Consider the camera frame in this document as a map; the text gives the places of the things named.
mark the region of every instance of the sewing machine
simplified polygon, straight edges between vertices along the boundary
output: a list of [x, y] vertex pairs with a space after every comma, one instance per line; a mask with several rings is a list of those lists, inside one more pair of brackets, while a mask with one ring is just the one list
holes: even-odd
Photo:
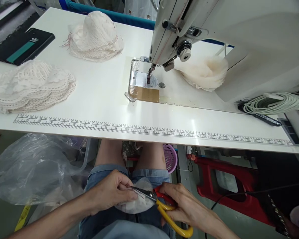
[[156, 66], [170, 71], [176, 57], [189, 60], [192, 45], [203, 39], [234, 46], [216, 89], [225, 102], [299, 85], [299, 0], [161, 0], [148, 83]]

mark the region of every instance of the coiled white cable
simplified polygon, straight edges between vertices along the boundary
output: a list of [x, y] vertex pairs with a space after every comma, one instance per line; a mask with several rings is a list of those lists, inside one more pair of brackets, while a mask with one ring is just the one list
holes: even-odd
[[270, 103], [272, 99], [262, 95], [245, 103], [244, 111], [249, 114], [276, 115], [287, 113], [291, 110], [299, 110], [299, 95], [288, 92], [278, 92], [274, 94], [283, 97], [283, 100], [269, 104], [263, 108], [262, 106], [267, 102]]

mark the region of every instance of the red plastic chair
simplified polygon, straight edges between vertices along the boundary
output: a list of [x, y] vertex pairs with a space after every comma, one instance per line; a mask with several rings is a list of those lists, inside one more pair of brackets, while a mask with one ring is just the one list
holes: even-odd
[[[202, 197], [217, 201], [221, 196], [223, 196], [216, 192], [215, 188], [213, 187], [211, 175], [212, 170], [219, 170], [234, 175], [236, 180], [238, 179], [243, 185], [243, 189], [238, 191], [239, 193], [245, 191], [254, 191], [254, 187], [257, 183], [257, 170], [255, 169], [240, 167], [224, 161], [213, 160], [209, 158], [197, 157], [195, 159], [195, 163], [198, 164], [203, 171], [203, 185], [197, 185], [198, 194]], [[231, 198], [224, 197], [220, 200], [219, 204], [227, 206], [270, 226], [274, 226], [274, 224], [267, 217], [266, 213], [263, 211], [258, 199], [251, 195], [246, 195], [246, 199], [244, 201], [236, 201]]]

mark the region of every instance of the left hand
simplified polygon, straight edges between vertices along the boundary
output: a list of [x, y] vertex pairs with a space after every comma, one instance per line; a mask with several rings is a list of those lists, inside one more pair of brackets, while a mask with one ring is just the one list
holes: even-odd
[[134, 201], [137, 194], [130, 189], [132, 181], [118, 170], [113, 170], [107, 177], [84, 193], [82, 197], [93, 216], [121, 202]]

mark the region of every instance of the black cable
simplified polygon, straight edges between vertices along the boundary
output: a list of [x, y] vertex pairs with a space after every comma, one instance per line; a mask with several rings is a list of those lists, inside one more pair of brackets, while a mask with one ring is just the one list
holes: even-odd
[[190, 170], [189, 170], [189, 166], [190, 166], [190, 165], [192, 166], [192, 170], [191, 170], [190, 172], [193, 172], [193, 171], [194, 171], [194, 166], [193, 166], [193, 163], [192, 163], [192, 156], [193, 156], [193, 154], [196, 153], [196, 152], [197, 152], [197, 147], [193, 147], [193, 149], [192, 149], [192, 154], [191, 154], [190, 157], [189, 157], [189, 163], [188, 163], [188, 165], [187, 165], [187, 169], [188, 169], [188, 171], [190, 171]]
[[219, 203], [219, 201], [221, 199], [223, 199], [224, 197], [229, 197], [229, 196], [234, 196], [234, 195], [241, 195], [241, 194], [257, 194], [257, 193], [267, 193], [269, 191], [274, 191], [274, 190], [279, 190], [279, 189], [284, 189], [284, 188], [290, 188], [290, 187], [295, 187], [295, 186], [299, 186], [299, 183], [297, 184], [290, 184], [290, 185], [286, 185], [286, 186], [280, 186], [280, 187], [276, 187], [276, 188], [271, 188], [271, 189], [266, 189], [266, 190], [261, 190], [261, 191], [254, 191], [254, 192], [242, 192], [242, 193], [231, 193], [231, 194], [227, 194], [227, 195], [223, 195], [221, 196], [215, 203], [214, 205], [211, 207], [211, 210], [213, 210], [215, 208], [215, 206]]
[[193, 156], [193, 154], [190, 155], [190, 158], [189, 158], [189, 164], [187, 165], [187, 169], [188, 169], [188, 171], [190, 171], [190, 170], [189, 170], [189, 166], [190, 166], [190, 165], [192, 166], [192, 170], [191, 170], [190, 172], [193, 172], [193, 171], [194, 171], [194, 166], [193, 166], [193, 163], [192, 163], [192, 156]]

